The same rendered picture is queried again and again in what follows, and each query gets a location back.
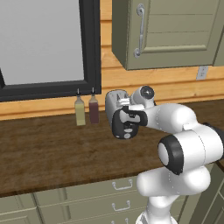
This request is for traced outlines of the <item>olive drawer front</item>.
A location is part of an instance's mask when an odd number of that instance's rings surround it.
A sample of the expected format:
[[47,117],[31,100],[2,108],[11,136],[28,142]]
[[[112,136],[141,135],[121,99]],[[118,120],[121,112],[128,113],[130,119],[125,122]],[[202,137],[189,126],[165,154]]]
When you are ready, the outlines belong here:
[[[116,191],[113,186],[113,181],[124,181],[125,179],[132,179],[133,180],[133,187],[131,189],[125,191]],[[69,186],[66,187],[64,190],[64,194],[66,200],[85,200],[85,199],[92,199],[101,196],[106,196],[110,194],[117,194],[117,193],[126,193],[130,191],[134,191],[137,189],[137,177],[128,177],[128,178],[118,178],[112,179],[102,182],[95,182],[91,184],[85,185],[76,185],[76,186]]]
[[128,211],[145,207],[147,199],[138,192],[100,197],[78,202],[67,202],[53,206],[42,206],[45,222],[76,221],[80,219]]
[[129,218],[129,224],[136,224],[138,216],[141,214],[141,211],[135,211],[132,213],[122,213],[119,215],[110,215],[101,218],[94,218],[89,220],[82,221],[73,221],[68,223],[60,224],[122,224],[121,221],[123,218]]

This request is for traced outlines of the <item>olive base cupboard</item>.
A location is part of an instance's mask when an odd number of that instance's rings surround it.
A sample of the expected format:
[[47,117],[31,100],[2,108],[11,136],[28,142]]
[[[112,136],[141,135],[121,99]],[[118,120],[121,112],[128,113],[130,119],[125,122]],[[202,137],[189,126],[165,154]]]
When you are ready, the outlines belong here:
[[178,224],[224,224],[224,166],[207,166],[211,184],[203,193],[181,196]]

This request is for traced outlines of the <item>white wall socket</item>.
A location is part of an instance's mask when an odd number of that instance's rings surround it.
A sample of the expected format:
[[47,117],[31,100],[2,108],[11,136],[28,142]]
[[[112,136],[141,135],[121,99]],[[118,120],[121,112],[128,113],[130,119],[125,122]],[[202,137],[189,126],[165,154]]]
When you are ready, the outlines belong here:
[[207,77],[208,66],[200,66],[196,75],[196,80],[204,80]]

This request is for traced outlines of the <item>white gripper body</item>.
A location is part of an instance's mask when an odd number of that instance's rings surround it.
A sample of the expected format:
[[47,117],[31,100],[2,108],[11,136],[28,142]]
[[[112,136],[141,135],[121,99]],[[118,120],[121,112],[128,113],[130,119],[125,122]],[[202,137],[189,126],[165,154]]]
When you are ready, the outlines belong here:
[[145,110],[143,104],[129,105],[129,111],[142,111],[142,110]]

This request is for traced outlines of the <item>dark red sauce bottle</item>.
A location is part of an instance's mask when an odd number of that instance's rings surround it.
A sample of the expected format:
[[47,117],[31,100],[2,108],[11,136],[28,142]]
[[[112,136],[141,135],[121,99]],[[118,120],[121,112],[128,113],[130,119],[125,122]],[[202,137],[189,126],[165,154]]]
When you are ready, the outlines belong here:
[[99,105],[95,98],[95,89],[92,88],[91,98],[88,102],[89,106],[89,119],[92,124],[97,124],[99,122]]

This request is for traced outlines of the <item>silver and black toaster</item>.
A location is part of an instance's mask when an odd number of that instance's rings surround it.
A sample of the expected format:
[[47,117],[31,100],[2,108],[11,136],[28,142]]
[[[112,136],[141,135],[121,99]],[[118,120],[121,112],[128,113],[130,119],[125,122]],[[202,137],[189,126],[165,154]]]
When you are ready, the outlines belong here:
[[120,120],[120,111],[123,106],[130,104],[128,93],[122,89],[107,92],[105,97],[105,112],[112,130],[112,134],[118,139],[131,139],[138,132],[138,126],[128,123],[125,125]]

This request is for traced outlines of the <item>olive wall cupboard door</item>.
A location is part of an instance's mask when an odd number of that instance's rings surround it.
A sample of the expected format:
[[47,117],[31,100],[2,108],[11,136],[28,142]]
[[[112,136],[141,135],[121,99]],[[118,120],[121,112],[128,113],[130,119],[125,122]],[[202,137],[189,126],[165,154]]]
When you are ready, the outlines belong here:
[[217,45],[217,49],[213,58],[214,67],[223,67],[224,66],[224,0],[220,0],[219,18],[218,21],[221,24],[220,38]]
[[[221,34],[221,0],[112,0],[112,52],[127,70],[211,66]],[[143,45],[138,48],[144,6]]]

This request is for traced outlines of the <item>yellow oil bottle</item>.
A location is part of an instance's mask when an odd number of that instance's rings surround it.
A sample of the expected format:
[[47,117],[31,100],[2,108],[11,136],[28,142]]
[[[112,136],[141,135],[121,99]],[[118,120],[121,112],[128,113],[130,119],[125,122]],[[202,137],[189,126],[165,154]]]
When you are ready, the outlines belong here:
[[76,124],[78,126],[85,125],[86,124],[85,104],[84,101],[81,99],[80,91],[77,91],[77,99],[75,101],[74,107],[76,114]]

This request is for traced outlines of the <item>black framed window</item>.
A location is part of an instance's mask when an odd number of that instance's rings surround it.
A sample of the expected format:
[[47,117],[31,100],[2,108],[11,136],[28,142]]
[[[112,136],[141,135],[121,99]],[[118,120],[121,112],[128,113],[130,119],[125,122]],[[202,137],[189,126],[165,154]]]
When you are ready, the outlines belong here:
[[100,0],[0,0],[0,102],[101,92]]

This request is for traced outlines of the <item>olive base cupboard door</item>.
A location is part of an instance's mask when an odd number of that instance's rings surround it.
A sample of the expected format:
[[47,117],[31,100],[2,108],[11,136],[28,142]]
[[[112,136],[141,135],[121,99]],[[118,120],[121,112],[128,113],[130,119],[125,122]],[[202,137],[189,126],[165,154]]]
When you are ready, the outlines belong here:
[[32,195],[0,198],[0,224],[41,224]]

